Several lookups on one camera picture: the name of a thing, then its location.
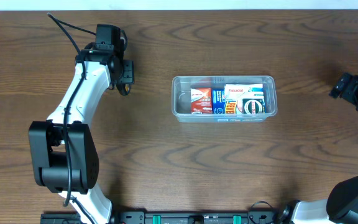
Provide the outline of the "red medicine box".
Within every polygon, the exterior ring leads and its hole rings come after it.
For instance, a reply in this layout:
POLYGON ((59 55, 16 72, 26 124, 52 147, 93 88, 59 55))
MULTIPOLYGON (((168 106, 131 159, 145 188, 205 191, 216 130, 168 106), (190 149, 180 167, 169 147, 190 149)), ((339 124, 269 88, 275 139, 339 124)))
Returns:
POLYGON ((190 93, 192 114, 213 113, 211 88, 192 88, 190 93))

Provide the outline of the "white Panadol packet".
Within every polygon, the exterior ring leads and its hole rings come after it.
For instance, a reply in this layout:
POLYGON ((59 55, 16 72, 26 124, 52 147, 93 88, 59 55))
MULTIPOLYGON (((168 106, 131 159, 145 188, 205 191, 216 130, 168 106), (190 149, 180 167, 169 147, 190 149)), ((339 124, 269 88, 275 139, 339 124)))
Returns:
POLYGON ((226 84, 224 94, 227 100, 254 99, 264 96, 263 84, 226 84))

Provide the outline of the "small black white-capped bottle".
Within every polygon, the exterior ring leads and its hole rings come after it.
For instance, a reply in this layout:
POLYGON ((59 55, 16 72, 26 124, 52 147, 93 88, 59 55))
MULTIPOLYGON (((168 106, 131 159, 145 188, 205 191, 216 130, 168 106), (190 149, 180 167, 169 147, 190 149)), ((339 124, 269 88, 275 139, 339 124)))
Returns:
POLYGON ((131 91, 130 84, 117 84, 116 88, 122 96, 127 96, 131 91))

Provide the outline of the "blue Kool Fever box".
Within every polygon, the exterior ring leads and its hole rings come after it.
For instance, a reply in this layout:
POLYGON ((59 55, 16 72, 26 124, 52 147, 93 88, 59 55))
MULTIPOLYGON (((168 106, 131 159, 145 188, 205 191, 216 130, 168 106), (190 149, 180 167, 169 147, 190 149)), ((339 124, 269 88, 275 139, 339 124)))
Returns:
MULTIPOLYGON (((227 100, 223 89, 215 89, 212 91, 213 114, 243 114, 242 113, 243 99, 244 98, 238 100, 227 100)), ((264 96, 255 99, 264 100, 264 96)))

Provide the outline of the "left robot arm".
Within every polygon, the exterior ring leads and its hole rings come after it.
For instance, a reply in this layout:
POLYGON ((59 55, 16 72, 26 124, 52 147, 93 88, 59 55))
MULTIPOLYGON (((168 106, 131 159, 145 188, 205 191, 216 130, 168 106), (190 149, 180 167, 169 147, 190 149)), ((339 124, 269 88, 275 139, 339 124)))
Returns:
POLYGON ((134 83, 134 63, 124 59, 127 37, 114 25, 99 24, 95 41, 75 57, 75 74, 65 96, 45 121, 29 127, 35 182, 72 204, 82 223, 114 223, 112 202, 97 183, 99 157, 90 131, 108 88, 122 96, 134 83))

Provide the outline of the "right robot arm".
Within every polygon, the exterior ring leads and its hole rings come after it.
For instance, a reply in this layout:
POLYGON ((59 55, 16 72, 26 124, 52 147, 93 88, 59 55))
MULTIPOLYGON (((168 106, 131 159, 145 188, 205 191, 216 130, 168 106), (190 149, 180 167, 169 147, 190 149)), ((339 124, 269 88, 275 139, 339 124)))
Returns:
MULTIPOLYGON (((354 105, 358 112, 358 75, 344 73, 329 95, 354 105)), ((338 183, 326 200, 289 203, 275 222, 358 224, 358 176, 338 183)))

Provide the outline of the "dark green round-logo box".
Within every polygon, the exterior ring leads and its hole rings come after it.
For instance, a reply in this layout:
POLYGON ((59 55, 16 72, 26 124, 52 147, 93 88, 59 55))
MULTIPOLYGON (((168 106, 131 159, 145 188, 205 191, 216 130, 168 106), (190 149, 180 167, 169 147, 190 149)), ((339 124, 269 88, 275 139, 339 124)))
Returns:
POLYGON ((263 99, 247 99, 242 100, 243 114, 259 114, 265 113, 265 103, 263 99))

